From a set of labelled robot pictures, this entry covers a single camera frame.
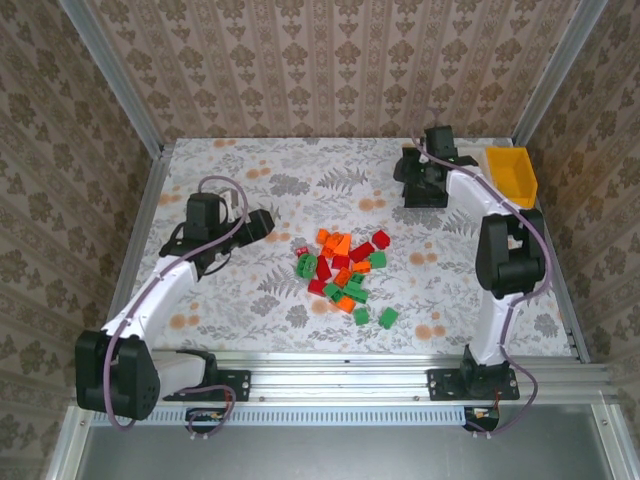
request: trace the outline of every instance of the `yellow tray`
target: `yellow tray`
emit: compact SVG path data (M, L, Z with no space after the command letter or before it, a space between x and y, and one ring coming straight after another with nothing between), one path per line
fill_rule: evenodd
M487 163L493 184L521 207L533 208L538 181L526 148L487 147Z

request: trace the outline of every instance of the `wall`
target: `wall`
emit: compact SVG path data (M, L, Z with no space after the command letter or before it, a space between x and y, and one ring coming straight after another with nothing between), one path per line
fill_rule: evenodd
M594 360L640 445L640 2L610 0L528 145Z
M0 2L0 478L38 478L150 159L55 1Z
M91 0L165 142L510 136L578 0Z

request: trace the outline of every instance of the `purple cable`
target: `purple cable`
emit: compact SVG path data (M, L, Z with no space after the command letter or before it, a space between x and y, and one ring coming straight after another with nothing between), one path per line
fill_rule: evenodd
M513 360L513 358L511 356L509 356L509 354L507 354L506 349L504 348L504 344L507 341L507 333L509 331L509 325L511 324L511 321L513 319L513 312L514 312L514 308L516 307L516 305L518 305L519 303L522 303L526 300L530 300L534 297L537 297L538 295L541 295L542 293L544 293L545 290L547 290L549 288L549 286L551 285L551 274L553 272L553 266L551 265L551 254L549 252L549 247L547 246L546 242L544 241L544 238L542 238L542 235L536 230L536 228L531 224L531 222L529 222L529 220L527 220L518 209L514 208L511 206L511 204L509 204L508 202L506 202L506 198L497 190L495 190L489 183L487 183L483 177L481 177L480 175L474 173L474 172L470 172L469 170L467 170L466 168L460 167L458 165L454 165L450 162L446 162L444 160L441 160L437 157L434 157L433 155L431 155L430 153L427 152L426 148L424 148L422 145L420 145L420 141L418 140L418 138L415 135L411 136L411 140L413 141L414 145L416 146L416 148L420 151L420 153L422 155L424 155L425 157L427 157L429 160L432 160L433 162L439 164L439 165L443 165L445 167L451 168L453 170L457 170L459 172L461 172L464 175L467 175L471 178L473 178L476 182L478 182L482 188L484 188L497 202L499 205L502 205L507 211L509 211L509 213L513 214L513 216L515 216L520 223L522 223L522 225L524 225L527 230L529 230L531 232L531 234L533 235L533 237L536 239L536 242L538 242L538 245L540 245L540 249L542 250L542 254L544 256L544 263L545 263L545 270L546 270L546 275L544 276L544 279L542 280L541 285L534 290L533 292L524 295L520 298L515 299L513 302L511 302L509 304L509 310L507 311L507 317L505 319L504 325L502 327L502 332L500 333L500 353L502 353L502 356L505 358L505 360L507 360L511 365L513 365L513 367L518 370L519 372L523 373L524 375L526 375L529 380L531 380L531 383L533 384L533 391L531 392L531 396L529 397L529 400L527 400L527 403L524 404L524 406L522 407L522 409L518 412L518 414L506 425L497 428L496 430L494 430L493 432L487 432L484 428L482 428L481 426L473 423L473 422L467 422L469 425L471 425L472 427L476 428L477 430L479 430L479 432L483 435L485 435L486 437L489 437L491 435L498 435L500 433L506 432L507 430L509 430L511 427L513 427L516 423L518 423L522 417L525 415L525 413L527 413L527 411L529 410L529 408L531 407L531 405L533 404L533 402L535 401L537 395L538 395L538 381L535 379L535 377L531 374L531 372L529 372L526 368L524 368L522 365L518 364L517 362L515 362Z
M224 416L222 417L218 425L216 425L213 428L213 430L207 433L195 432L193 430L193 420L195 417L197 417L202 413L211 412L211 409L202 408L199 410L193 410L191 412L191 416L189 417L189 423L187 423L187 430L189 430L189 433L192 435L192 438L193 437L203 438L205 437L205 435L208 438L208 437L212 437L213 435L215 435L220 431L220 429L222 428L222 425L224 425L231 417L231 414L233 413L233 409L236 406L236 392L233 388L228 387L227 385L211 385L209 387L200 387L200 388L183 388L178 392L178 393L202 393L202 392L212 392L214 390L224 390L225 392L229 393L231 395L231 405L225 412Z
M133 318L133 315L138 311L138 308L140 308L140 305L142 305L142 302L144 302L147 296L149 296L149 294L153 291L154 287L158 283L160 283L160 281L162 281L163 277L167 273L169 273L179 263L185 260L189 260L191 257L198 255L199 253L202 253L205 250L213 248L216 245L219 245L225 240L231 238L238 230L240 230L242 225L244 225L244 223L247 221L247 216L249 215L249 200L247 199L247 194L244 192L240 184L235 180L222 175L208 175L204 177L202 180L200 180L200 183L198 183L198 193L202 191L202 186L209 180L222 180L224 182L230 183L235 187L235 189L238 191L238 193L242 197L242 215L240 216L240 220L238 221L238 223L226 234L224 234L220 238L217 238L216 240L213 240L212 242L209 242L205 245L202 245L201 247L196 248L195 250L192 250L191 252L184 254L177 260L174 260L173 262L171 262L167 267L165 267L158 274L158 276L156 276L151 281L151 283L149 283L147 288L145 288L145 290L140 294L138 299L133 303L133 305L125 315L125 318L122 320L122 322L120 322L120 325L118 325L118 328L113 333L111 340L109 340L109 345L107 346L107 354L105 356L105 361L104 361L104 367L102 369L104 406L107 412L107 417L109 418L109 422L111 423L111 425L113 425L116 429L122 432L127 431L131 427L133 427L133 425L135 424L135 420L131 420L131 422L128 423L127 425L121 425L118 422L118 419L116 418L113 412L113 404L111 403L111 362L113 361L113 351L116 348L116 342L118 341L118 338L120 338L120 334L122 334L122 331L127 327L127 325L130 324L130 320Z

